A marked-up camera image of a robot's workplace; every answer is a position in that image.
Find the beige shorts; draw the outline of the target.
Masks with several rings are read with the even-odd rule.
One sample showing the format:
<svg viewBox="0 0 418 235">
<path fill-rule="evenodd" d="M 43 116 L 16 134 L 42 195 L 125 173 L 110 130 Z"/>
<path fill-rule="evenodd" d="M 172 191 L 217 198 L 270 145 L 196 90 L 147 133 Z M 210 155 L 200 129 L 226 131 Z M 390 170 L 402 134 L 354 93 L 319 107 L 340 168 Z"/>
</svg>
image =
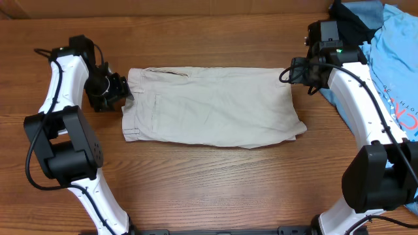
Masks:
<svg viewBox="0 0 418 235">
<path fill-rule="evenodd" d="M 307 127 L 282 69 L 161 67 L 131 69 L 125 103 L 128 142 L 156 140 L 258 148 L 295 140 Z"/>
</svg>

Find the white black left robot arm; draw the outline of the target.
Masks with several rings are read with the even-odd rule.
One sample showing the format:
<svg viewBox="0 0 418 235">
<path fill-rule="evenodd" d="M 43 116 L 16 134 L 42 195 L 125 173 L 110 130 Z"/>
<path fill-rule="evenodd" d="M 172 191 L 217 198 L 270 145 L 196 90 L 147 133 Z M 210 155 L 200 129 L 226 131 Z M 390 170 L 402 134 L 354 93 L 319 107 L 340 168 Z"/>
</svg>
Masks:
<svg viewBox="0 0 418 235">
<path fill-rule="evenodd" d="M 30 141 L 25 174 L 41 191 L 72 192 L 98 234 L 136 234 L 105 180 L 101 144 L 82 113 L 84 95 L 96 112 L 113 111 L 115 102 L 133 97 L 125 77 L 96 61 L 100 50 L 84 35 L 71 37 L 68 46 L 35 49 L 48 59 L 52 77 L 39 112 L 24 119 Z"/>
</svg>

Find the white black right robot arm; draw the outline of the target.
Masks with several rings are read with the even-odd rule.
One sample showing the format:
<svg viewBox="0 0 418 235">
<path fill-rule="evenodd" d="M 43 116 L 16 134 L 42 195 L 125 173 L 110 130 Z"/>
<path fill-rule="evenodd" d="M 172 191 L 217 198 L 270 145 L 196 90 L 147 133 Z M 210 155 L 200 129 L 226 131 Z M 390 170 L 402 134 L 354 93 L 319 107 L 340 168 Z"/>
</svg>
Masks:
<svg viewBox="0 0 418 235">
<path fill-rule="evenodd" d="M 340 101 L 358 154 L 342 176 L 342 197 L 309 226 L 286 226 L 278 234 L 367 234 L 365 223 L 413 202 L 417 191 L 417 143 L 408 140 L 380 99 L 358 46 L 339 38 L 335 21 L 308 26 L 306 57 L 286 69 L 287 83 L 309 95 L 329 89 Z"/>
</svg>

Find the black garment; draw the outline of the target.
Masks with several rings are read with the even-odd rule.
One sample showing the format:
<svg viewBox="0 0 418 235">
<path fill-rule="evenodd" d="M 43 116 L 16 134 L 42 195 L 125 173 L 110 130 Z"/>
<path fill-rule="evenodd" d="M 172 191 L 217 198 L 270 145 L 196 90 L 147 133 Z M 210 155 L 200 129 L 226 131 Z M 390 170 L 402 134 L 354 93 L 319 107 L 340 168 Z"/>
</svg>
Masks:
<svg viewBox="0 0 418 235">
<path fill-rule="evenodd" d="M 376 31 L 383 26 L 383 3 L 334 0 L 329 7 L 329 16 L 336 21 L 338 34 L 345 44 L 370 44 Z"/>
</svg>

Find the light blue t-shirt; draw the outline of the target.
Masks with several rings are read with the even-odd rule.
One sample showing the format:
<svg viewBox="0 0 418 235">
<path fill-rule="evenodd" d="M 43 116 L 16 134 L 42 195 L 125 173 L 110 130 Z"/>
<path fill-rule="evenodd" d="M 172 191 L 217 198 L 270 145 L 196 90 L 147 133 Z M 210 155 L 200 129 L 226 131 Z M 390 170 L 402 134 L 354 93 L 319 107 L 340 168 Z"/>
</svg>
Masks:
<svg viewBox="0 0 418 235">
<path fill-rule="evenodd" d="M 379 1 L 356 15 L 376 32 L 361 50 L 372 81 L 395 123 L 417 141 L 417 17 Z"/>
</svg>

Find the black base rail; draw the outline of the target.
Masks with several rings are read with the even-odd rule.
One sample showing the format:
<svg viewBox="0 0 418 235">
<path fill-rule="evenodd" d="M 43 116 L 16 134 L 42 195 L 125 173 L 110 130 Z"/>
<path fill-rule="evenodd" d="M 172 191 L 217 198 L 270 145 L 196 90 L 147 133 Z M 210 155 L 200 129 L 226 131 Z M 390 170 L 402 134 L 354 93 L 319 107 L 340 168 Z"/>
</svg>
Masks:
<svg viewBox="0 0 418 235">
<path fill-rule="evenodd" d="M 129 234 L 135 235 L 321 235 L 319 228 L 313 226 L 280 226 L 278 228 L 260 228 L 260 229 L 238 229 L 238 230 L 182 230 L 169 231 L 167 229 L 159 230 L 139 230 L 133 227 Z"/>
</svg>

